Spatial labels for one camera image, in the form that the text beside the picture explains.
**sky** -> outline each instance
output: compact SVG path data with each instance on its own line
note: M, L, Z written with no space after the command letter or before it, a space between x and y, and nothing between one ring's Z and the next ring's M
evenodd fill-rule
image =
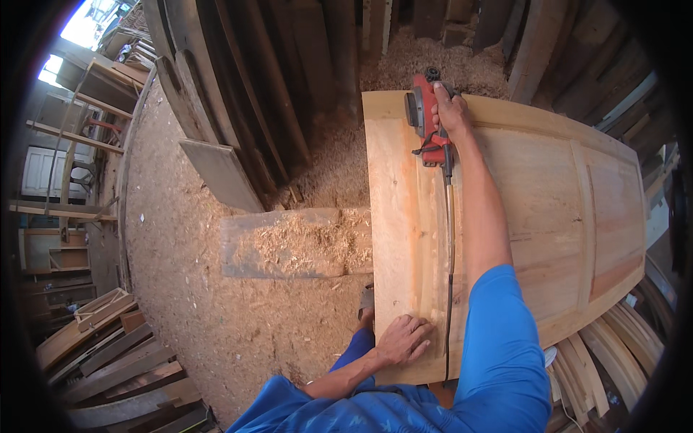
M112 4L112 0L96 0L90 1L86 0L82 5L75 11L68 21L60 36L63 39L67 39L70 42L74 42L79 46L89 48L95 51L98 46L98 40L101 35L97 33L96 22L91 17L86 17L85 15L89 11L92 3L95 3L100 9L108 9ZM46 62L46 65L39 73L39 80L45 81L56 87L62 87L55 82L56 74L60 70L60 65L62 64L62 58L51 55L51 58Z

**sawdust-covered floor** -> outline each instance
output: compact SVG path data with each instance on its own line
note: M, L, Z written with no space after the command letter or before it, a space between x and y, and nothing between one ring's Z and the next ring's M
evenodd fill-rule
M387 57L363 67L361 88L406 89L435 65L463 93L507 99L498 46L443 49L403 27ZM295 183L288 208L369 206L363 128L323 118L310 140L314 166ZM128 182L126 233L134 293L158 336L178 354L226 427L263 383L283 374L300 385L324 374L356 325L360 288L371 277L267 281L221 276L219 222L234 210L216 201L177 140L183 136L158 82L135 142Z

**blue sleeve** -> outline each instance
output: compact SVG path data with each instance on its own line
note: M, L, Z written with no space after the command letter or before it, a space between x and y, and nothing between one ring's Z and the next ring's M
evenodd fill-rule
M227 433L239 430L272 431L312 400L284 376L274 376L265 383L253 404L229 427Z
M544 431L550 384L536 322L511 265L488 270L469 296L453 411L486 431Z

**wooden door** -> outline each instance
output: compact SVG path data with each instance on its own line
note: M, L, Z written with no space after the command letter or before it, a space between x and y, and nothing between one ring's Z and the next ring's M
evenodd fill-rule
M379 383L444 379L446 213L441 170L411 150L404 91L363 93L373 226L376 339L402 314L437 325L417 363ZM644 274L644 194L635 152L586 125L507 101L465 96L508 215L523 296L542 347L577 332ZM450 376L459 375L470 287L462 253L462 176L455 166L456 267Z

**sandal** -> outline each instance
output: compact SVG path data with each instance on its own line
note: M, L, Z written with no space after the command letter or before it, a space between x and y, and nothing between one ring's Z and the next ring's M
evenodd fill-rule
M361 301L358 304L358 314L357 317L361 320L363 317L364 308L375 308L376 307L376 295L373 290L374 284L370 283L361 289Z

